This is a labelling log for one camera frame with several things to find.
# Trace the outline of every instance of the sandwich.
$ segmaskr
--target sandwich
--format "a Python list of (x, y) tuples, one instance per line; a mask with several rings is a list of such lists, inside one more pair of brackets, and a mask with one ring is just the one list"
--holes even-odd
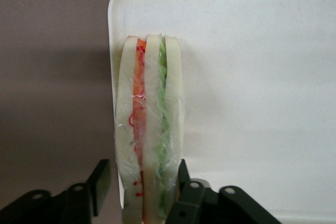
[(183, 138), (181, 53), (175, 38), (126, 39), (115, 115), (123, 223), (163, 223), (175, 199)]

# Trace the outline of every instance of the tomato slice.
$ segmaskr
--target tomato slice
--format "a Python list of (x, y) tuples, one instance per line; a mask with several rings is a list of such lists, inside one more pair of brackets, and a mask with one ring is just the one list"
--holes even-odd
[(146, 96), (144, 81), (145, 48), (146, 42), (138, 39), (134, 63), (133, 112), (129, 118), (129, 124), (133, 127), (134, 151), (138, 157), (140, 170), (142, 170), (143, 145), (146, 129)]

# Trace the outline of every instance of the screw hole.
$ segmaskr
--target screw hole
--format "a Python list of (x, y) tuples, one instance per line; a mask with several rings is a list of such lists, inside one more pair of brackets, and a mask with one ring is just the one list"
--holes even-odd
[(185, 211), (181, 211), (178, 213), (178, 215), (180, 215), (180, 217), (186, 217), (187, 213)]
[(43, 197), (43, 194), (35, 194), (32, 196), (32, 199), (41, 199)]
[(233, 188), (231, 188), (231, 187), (225, 188), (224, 191), (227, 194), (235, 194), (236, 193), (236, 191)]
[(83, 190), (83, 189), (84, 189), (83, 186), (75, 186), (75, 187), (74, 187), (74, 190), (75, 190), (75, 191), (81, 191), (81, 190)]
[(192, 188), (199, 188), (200, 185), (198, 183), (196, 183), (196, 182), (192, 182), (192, 183), (190, 183), (190, 186)]

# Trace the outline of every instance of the green filling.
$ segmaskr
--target green filling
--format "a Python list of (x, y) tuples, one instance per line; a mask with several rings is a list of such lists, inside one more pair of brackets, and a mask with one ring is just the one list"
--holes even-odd
[(165, 205), (165, 195), (166, 195), (166, 185), (164, 172), (166, 170), (166, 157), (167, 149), (170, 145), (170, 125), (166, 112), (166, 105), (164, 101), (166, 79), (167, 79), (167, 53), (164, 38), (161, 37), (160, 49), (159, 49), (159, 66), (160, 66), (160, 88), (158, 92), (158, 105), (162, 111), (162, 132), (158, 148), (156, 153), (159, 159), (159, 171), (158, 177), (160, 180), (160, 215), (166, 217), (166, 205)]

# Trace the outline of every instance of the plastic tray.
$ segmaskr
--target plastic tray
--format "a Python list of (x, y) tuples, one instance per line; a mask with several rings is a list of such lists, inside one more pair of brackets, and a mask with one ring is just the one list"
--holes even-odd
[(179, 39), (193, 177), (336, 223), (336, 0), (111, 0), (108, 19), (113, 95), (128, 35)]

